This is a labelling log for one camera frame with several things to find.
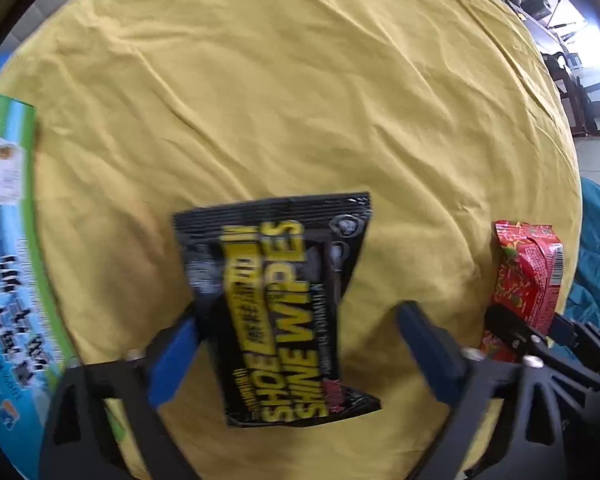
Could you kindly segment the dark wooden chair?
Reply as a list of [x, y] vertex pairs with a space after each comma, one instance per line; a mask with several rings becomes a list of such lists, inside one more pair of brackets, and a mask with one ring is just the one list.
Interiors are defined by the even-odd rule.
[[543, 54], [550, 78], [556, 84], [560, 102], [567, 116], [572, 118], [570, 130], [573, 139], [600, 138], [596, 119], [600, 118], [600, 101], [592, 101], [590, 94], [600, 91], [600, 82], [584, 86], [581, 79], [567, 65], [563, 53]]

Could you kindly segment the yellow table cloth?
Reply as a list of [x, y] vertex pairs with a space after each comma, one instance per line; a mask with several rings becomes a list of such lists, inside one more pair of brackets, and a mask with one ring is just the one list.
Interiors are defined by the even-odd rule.
[[418, 301], [475, 347], [498, 220], [552, 226], [573, 281], [576, 149], [540, 52], [500, 0], [73, 0], [10, 57], [0, 93], [38, 116], [38, 241], [87, 362], [143, 347], [188, 304], [176, 212], [372, 196], [339, 345], [343, 381], [381, 410], [230, 428], [201, 350], [160, 413], [206, 479], [404, 478], [445, 408], [396, 304]]

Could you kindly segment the cardboard box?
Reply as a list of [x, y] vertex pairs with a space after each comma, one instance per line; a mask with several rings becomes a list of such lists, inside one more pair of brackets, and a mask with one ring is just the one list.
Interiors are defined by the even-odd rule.
[[35, 109], [0, 94], [0, 448], [38, 478], [50, 404], [74, 350], [45, 274], [33, 203]]

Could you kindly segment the red snack packet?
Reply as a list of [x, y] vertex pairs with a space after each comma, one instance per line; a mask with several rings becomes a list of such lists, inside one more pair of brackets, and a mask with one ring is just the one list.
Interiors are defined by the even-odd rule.
[[562, 286], [564, 246], [548, 224], [498, 220], [494, 231], [501, 259], [491, 301], [545, 336]]

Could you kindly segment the black yellow shoe wipes pack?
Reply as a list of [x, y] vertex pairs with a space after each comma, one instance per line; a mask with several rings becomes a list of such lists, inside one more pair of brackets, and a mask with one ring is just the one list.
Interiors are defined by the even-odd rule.
[[366, 192], [194, 208], [173, 227], [230, 426], [377, 412], [341, 379], [338, 308], [373, 215]]

